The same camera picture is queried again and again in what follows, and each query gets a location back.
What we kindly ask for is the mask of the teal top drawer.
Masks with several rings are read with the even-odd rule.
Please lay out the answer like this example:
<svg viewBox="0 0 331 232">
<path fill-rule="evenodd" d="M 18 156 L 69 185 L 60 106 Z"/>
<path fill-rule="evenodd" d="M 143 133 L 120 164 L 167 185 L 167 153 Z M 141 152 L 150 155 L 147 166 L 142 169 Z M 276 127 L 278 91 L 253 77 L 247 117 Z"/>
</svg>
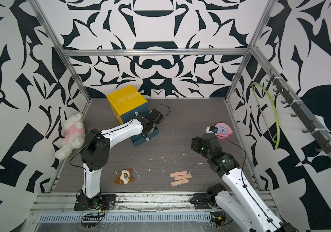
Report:
<svg viewBox="0 0 331 232">
<path fill-rule="evenodd" d="M 136 113 L 138 113 L 139 115 L 142 115 L 142 116 L 147 116 L 149 114 L 148 102 L 146 102 L 138 107 L 135 107 L 134 109 L 129 110 L 128 112 L 122 114 L 121 115 L 122 122 L 127 123 L 127 122 L 131 121 L 136 116 Z"/>
</svg>

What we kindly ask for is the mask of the teal drawer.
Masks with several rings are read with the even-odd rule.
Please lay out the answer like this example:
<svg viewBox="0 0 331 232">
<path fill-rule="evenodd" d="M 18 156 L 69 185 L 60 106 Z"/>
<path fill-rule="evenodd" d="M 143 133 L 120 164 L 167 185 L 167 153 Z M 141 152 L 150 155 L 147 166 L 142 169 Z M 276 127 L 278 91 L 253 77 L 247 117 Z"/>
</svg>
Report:
<svg viewBox="0 0 331 232">
<path fill-rule="evenodd" d="M 146 102 L 138 107 L 135 107 L 134 109 L 129 110 L 128 112 L 122 114 L 121 115 L 122 122 L 127 123 L 127 122 L 131 121 L 136 116 L 136 113 L 138 113 L 139 115 L 142 115 L 142 116 L 147 116 L 149 114 L 148 102 Z"/>
<path fill-rule="evenodd" d="M 135 135 L 131 137 L 131 141 L 135 147 L 140 146 L 141 144 L 151 140 L 155 136 L 159 134 L 159 129 L 155 127 L 154 131 L 152 133 L 149 133 L 147 137 L 143 137 L 141 134 L 140 135 Z"/>
</svg>

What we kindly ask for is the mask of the yellow drawer cabinet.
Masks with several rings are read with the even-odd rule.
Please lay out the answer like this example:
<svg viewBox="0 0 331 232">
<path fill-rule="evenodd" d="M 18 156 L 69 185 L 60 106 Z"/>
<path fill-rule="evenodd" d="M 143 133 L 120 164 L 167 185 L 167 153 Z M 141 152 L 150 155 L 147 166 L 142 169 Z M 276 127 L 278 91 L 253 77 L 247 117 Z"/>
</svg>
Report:
<svg viewBox="0 0 331 232">
<path fill-rule="evenodd" d="M 121 120 L 122 114 L 148 102 L 132 85 L 107 95 L 107 99 L 120 124 L 123 124 Z"/>
</svg>

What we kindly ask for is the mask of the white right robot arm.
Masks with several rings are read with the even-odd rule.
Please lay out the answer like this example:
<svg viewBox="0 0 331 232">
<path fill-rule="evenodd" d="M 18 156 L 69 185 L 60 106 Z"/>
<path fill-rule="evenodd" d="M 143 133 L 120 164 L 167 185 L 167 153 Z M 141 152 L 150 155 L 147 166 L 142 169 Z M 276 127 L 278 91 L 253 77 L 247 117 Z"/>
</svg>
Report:
<svg viewBox="0 0 331 232">
<path fill-rule="evenodd" d="M 191 149 L 202 155 L 234 196 L 221 184 L 207 190 L 209 204 L 221 208 L 244 232 L 295 232 L 289 222 L 283 222 L 269 209 L 246 179 L 242 168 L 229 153 L 223 152 L 217 136 L 205 133 L 195 137 Z"/>
</svg>

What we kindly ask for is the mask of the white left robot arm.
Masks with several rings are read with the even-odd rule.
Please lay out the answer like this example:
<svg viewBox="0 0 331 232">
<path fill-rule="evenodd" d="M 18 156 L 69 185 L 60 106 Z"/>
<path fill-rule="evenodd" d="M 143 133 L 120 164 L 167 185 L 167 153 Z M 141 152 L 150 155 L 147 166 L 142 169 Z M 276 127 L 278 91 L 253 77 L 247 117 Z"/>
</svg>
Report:
<svg viewBox="0 0 331 232">
<path fill-rule="evenodd" d="M 129 122 L 108 130 L 91 130 L 80 150 L 84 168 L 82 193 L 89 200 L 101 194 L 100 179 L 102 168 L 107 164 L 110 149 L 122 141 L 141 135 L 147 138 L 164 115 L 153 109 L 147 116 L 136 115 Z"/>
</svg>

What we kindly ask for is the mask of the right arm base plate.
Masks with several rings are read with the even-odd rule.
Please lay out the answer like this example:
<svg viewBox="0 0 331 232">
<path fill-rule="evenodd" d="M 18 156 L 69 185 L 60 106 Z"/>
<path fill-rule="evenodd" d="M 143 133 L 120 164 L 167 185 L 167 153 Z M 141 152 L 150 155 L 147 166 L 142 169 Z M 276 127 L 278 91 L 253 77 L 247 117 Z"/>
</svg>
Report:
<svg viewBox="0 0 331 232">
<path fill-rule="evenodd" d="M 196 209 L 218 209 L 215 197 L 210 193 L 194 193 L 190 200 Z"/>
</svg>

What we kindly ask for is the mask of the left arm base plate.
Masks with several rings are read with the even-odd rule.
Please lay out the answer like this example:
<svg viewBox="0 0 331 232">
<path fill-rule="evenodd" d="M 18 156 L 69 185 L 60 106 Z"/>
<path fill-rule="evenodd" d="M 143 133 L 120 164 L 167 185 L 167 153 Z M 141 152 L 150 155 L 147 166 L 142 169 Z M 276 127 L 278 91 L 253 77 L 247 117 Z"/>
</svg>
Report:
<svg viewBox="0 0 331 232">
<path fill-rule="evenodd" d="M 98 194 L 89 199 L 84 193 L 77 196 L 74 211 L 108 210 L 115 206 L 116 194 Z"/>
</svg>

